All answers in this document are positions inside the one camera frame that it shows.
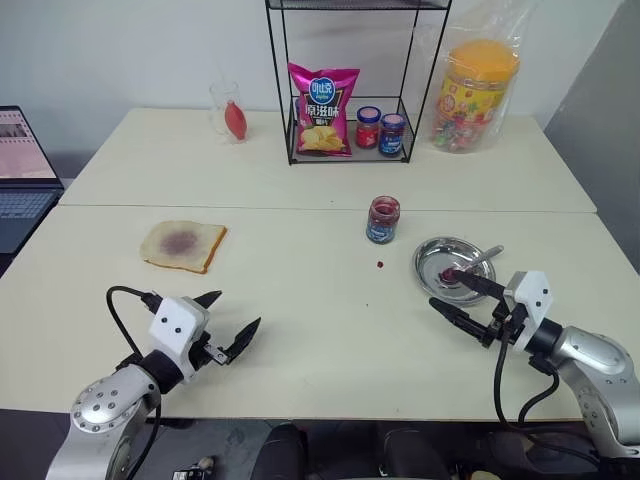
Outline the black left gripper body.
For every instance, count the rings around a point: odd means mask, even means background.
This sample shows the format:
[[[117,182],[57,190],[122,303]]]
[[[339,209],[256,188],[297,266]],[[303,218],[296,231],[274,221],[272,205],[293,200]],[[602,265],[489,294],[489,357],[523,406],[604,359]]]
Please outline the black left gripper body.
[[[230,352],[216,343],[207,330],[203,330],[200,337],[191,345],[188,358],[195,372],[211,362],[222,366],[232,362]]]

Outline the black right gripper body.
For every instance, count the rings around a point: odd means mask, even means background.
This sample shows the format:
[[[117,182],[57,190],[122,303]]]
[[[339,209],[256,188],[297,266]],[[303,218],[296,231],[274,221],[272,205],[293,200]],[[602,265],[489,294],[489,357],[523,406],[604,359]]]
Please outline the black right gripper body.
[[[480,344],[489,348],[494,341],[502,340],[507,334],[507,342],[513,345],[518,339],[526,319],[526,307],[522,303],[510,304],[504,297],[492,296],[498,301],[492,311],[492,320],[482,335]]]

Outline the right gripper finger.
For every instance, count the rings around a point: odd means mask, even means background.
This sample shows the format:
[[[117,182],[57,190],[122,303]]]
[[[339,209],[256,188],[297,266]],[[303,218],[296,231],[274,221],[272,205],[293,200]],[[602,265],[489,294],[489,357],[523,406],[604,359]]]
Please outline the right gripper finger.
[[[468,313],[436,297],[431,297],[428,303],[449,323],[469,334],[479,342],[484,341],[487,328],[473,320]]]
[[[479,293],[482,296],[488,296],[496,300],[502,300],[504,295],[504,286],[495,281],[481,277],[466,271],[457,270],[456,280],[464,284],[470,290]]]

